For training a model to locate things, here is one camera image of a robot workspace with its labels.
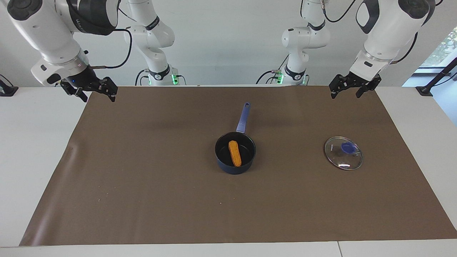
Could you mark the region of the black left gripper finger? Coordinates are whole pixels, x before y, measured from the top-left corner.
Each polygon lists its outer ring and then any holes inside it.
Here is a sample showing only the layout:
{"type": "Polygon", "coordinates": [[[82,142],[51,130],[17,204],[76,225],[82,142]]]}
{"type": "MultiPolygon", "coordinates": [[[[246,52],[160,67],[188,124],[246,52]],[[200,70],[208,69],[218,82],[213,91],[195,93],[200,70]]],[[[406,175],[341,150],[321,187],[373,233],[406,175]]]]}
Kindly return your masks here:
{"type": "Polygon", "coordinates": [[[335,99],[339,92],[345,90],[345,88],[346,88],[345,82],[346,82],[346,77],[341,74],[338,74],[333,78],[331,83],[329,83],[328,86],[330,89],[330,93],[331,93],[330,96],[332,99],[335,99]]]}
{"type": "Polygon", "coordinates": [[[368,91],[372,91],[372,83],[367,83],[359,87],[359,89],[356,92],[356,98],[360,98],[364,93],[368,91]]]}

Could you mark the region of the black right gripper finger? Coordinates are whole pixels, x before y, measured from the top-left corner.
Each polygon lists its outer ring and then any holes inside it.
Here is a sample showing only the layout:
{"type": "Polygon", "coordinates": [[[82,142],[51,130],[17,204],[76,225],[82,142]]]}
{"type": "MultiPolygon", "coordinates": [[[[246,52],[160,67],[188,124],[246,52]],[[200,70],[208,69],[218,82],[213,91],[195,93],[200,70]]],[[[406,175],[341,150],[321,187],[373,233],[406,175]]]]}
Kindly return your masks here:
{"type": "Polygon", "coordinates": [[[72,85],[62,85],[62,89],[69,96],[80,98],[83,102],[87,103],[88,97],[80,88],[76,89],[72,85]]]}
{"type": "Polygon", "coordinates": [[[108,96],[111,102],[115,102],[118,87],[111,78],[105,77],[101,80],[101,91],[108,96]]]}

